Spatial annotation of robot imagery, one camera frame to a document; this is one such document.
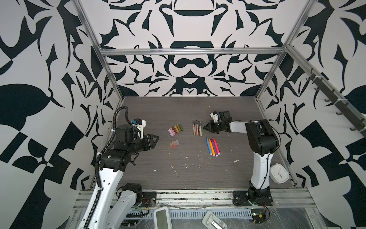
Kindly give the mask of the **cream pen purple cap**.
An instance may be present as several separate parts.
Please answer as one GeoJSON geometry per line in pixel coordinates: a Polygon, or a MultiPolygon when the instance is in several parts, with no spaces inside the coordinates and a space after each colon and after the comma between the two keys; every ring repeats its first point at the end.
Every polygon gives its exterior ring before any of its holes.
{"type": "Polygon", "coordinates": [[[200,127],[200,136],[203,136],[203,128],[202,128],[202,122],[200,122],[200,125],[199,125],[199,127],[200,127]]]}

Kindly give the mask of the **blue highlighter marker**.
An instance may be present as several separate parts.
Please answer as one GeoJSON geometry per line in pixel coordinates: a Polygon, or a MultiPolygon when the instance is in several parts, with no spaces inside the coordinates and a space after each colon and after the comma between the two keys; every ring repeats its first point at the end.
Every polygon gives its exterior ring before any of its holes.
{"type": "Polygon", "coordinates": [[[212,156],[213,152],[212,152],[210,140],[208,138],[206,138],[206,143],[207,143],[207,147],[208,147],[208,150],[209,150],[209,154],[212,156]]]}

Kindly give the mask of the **pink highlighter marker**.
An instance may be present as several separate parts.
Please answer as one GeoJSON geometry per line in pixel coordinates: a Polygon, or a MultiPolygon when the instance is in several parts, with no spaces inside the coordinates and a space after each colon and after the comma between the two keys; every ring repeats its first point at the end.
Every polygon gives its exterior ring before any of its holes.
{"type": "Polygon", "coordinates": [[[213,138],[213,144],[214,144],[214,148],[215,148],[215,153],[216,153],[217,156],[219,156],[220,151],[219,151],[218,144],[217,144],[215,138],[213,138]]]}

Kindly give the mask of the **purple highlighter marker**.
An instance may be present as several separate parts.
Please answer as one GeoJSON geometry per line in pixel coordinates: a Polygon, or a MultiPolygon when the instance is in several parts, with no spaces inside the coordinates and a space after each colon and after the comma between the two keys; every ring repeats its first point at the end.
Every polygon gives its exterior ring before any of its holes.
{"type": "Polygon", "coordinates": [[[218,156],[218,152],[217,152],[217,149],[216,149],[216,146],[215,146],[215,143],[214,143],[214,140],[211,139],[211,145],[212,145],[212,151],[213,151],[213,155],[215,156],[218,156]]]}

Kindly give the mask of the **green pen pink cap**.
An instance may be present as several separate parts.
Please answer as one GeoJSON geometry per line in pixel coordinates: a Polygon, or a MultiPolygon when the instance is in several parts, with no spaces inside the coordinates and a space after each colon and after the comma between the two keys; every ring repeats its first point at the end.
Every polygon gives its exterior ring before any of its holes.
{"type": "Polygon", "coordinates": [[[201,136],[204,136],[204,125],[202,121],[201,121],[201,136]]]}

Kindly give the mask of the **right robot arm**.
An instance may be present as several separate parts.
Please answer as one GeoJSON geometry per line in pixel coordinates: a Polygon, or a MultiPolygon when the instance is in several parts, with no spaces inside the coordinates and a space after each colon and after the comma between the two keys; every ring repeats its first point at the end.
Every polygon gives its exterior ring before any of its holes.
{"type": "Polygon", "coordinates": [[[221,131],[247,134],[250,149],[254,154],[248,198],[254,200],[268,196],[270,194],[270,164],[274,153],[280,146],[280,140],[268,120],[234,121],[229,111],[214,111],[210,117],[212,120],[204,126],[204,130],[217,134],[221,131]]]}

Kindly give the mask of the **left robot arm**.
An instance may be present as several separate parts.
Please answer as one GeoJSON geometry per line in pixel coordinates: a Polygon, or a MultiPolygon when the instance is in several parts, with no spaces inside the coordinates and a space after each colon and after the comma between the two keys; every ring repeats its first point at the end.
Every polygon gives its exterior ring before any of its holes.
{"type": "Polygon", "coordinates": [[[151,151],[159,136],[145,134],[146,121],[128,118],[128,107],[116,109],[112,118],[112,135],[95,164],[96,187],[80,220],[79,229],[118,229],[132,207],[142,203],[143,191],[139,184],[128,183],[112,204],[117,186],[129,163],[134,164],[140,152],[151,151]]]}

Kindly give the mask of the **white alarm clock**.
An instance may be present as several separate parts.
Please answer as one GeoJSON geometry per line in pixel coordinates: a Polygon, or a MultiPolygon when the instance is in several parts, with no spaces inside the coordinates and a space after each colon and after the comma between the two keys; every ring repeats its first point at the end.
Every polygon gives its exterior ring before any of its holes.
{"type": "Polygon", "coordinates": [[[270,167],[269,176],[276,184],[283,184],[290,179],[289,172],[281,164],[274,164],[270,167]]]}

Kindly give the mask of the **white tablet device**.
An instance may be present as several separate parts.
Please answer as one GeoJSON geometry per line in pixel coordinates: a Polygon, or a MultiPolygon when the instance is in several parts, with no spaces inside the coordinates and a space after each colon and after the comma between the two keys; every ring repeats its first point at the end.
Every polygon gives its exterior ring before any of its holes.
{"type": "Polygon", "coordinates": [[[160,207],[153,212],[154,228],[155,229],[172,229],[172,221],[170,212],[167,207],[160,207]]]}

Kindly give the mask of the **white grey device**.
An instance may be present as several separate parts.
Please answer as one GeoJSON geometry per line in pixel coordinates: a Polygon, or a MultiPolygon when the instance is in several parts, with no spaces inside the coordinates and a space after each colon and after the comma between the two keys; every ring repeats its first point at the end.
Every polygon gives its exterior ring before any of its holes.
{"type": "Polygon", "coordinates": [[[228,229],[228,226],[211,211],[206,212],[202,224],[207,229],[228,229]]]}

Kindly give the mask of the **small circuit board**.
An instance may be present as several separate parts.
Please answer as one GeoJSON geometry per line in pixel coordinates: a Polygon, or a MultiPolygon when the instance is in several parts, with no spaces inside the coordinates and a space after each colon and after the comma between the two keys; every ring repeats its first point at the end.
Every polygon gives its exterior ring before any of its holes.
{"type": "Polygon", "coordinates": [[[267,222],[270,219],[271,211],[269,208],[264,207],[261,211],[252,212],[252,220],[251,222],[257,225],[261,225],[267,222]]]}

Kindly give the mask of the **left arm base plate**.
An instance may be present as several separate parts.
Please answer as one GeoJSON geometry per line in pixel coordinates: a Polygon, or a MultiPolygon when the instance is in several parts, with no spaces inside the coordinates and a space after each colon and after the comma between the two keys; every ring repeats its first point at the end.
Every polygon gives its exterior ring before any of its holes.
{"type": "Polygon", "coordinates": [[[138,207],[149,208],[153,207],[156,203],[157,192],[155,191],[143,191],[141,197],[138,198],[138,207]]]}

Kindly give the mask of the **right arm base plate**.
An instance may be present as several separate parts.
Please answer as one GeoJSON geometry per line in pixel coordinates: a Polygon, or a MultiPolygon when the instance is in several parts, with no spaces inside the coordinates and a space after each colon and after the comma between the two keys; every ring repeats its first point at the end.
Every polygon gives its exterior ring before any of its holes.
{"type": "Polygon", "coordinates": [[[235,206],[272,206],[273,198],[267,189],[249,189],[248,191],[233,191],[235,206]]]}

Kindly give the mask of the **black coat hook rail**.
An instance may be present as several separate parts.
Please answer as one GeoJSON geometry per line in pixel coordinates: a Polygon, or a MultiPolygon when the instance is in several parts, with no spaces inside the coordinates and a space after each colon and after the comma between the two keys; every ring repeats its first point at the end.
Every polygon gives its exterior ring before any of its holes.
{"type": "Polygon", "coordinates": [[[338,109],[336,115],[344,116],[352,124],[353,127],[350,128],[350,131],[357,131],[363,136],[363,138],[366,138],[365,116],[361,114],[361,112],[322,74],[315,72],[314,68],[311,68],[307,82],[314,83],[315,91],[321,92],[326,96],[325,102],[338,109]]]}

